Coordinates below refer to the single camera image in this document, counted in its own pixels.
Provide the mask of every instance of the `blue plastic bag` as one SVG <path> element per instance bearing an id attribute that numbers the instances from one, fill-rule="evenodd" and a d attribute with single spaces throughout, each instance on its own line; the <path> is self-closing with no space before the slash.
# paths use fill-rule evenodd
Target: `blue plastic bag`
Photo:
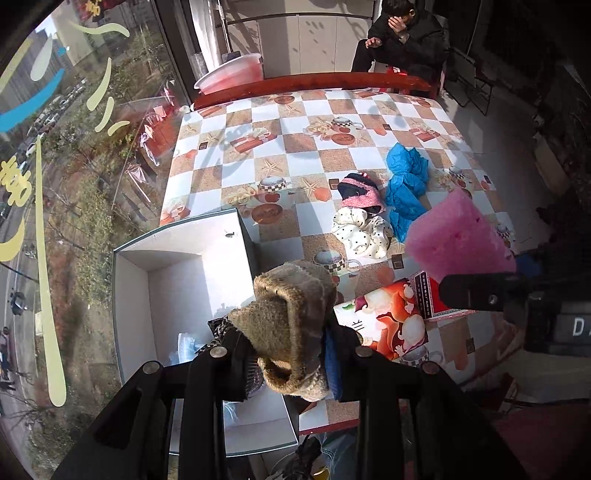
<path id="1" fill-rule="evenodd" d="M 388 152 L 386 163 L 394 175 L 384 200 L 387 206 L 394 207 L 390 224 L 394 235 L 404 242 L 410 224 L 427 211 L 418 198 L 427 190 L 429 162 L 416 148 L 407 150 L 397 143 Z"/>

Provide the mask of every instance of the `brown knit fabric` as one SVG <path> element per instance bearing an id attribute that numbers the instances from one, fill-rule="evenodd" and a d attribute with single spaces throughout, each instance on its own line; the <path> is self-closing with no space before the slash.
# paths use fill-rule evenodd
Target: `brown knit fabric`
<path id="1" fill-rule="evenodd" d="M 255 279 L 255 298 L 228 318 L 251 341 L 270 388 L 309 401 L 328 393 L 320 363 L 324 319 L 336 287 L 321 266 L 287 262 Z"/>

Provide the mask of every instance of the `bush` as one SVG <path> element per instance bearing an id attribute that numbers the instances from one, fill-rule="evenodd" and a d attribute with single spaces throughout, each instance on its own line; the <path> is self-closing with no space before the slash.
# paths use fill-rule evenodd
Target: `bush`
<path id="1" fill-rule="evenodd" d="M 104 192 L 92 179 L 85 180 L 79 192 L 82 214 L 76 226 L 88 235 L 88 239 L 76 262 L 76 291 L 90 305 L 106 305 L 111 296 L 111 207 Z"/>

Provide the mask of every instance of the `pink sponge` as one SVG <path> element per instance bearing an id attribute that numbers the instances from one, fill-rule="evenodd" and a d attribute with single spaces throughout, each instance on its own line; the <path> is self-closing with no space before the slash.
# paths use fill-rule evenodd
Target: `pink sponge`
<path id="1" fill-rule="evenodd" d="M 406 252 L 438 282 L 451 274 L 516 269 L 503 239 L 461 190 L 416 219 L 405 243 Z"/>

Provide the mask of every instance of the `white polka dot fabric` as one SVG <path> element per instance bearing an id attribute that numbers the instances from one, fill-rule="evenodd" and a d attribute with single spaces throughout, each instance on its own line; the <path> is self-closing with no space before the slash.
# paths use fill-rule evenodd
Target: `white polka dot fabric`
<path id="1" fill-rule="evenodd" d="M 357 255 L 383 258 L 394 236 L 390 224 L 379 215 L 368 219 L 361 208 L 343 207 L 333 218 L 332 233 Z"/>

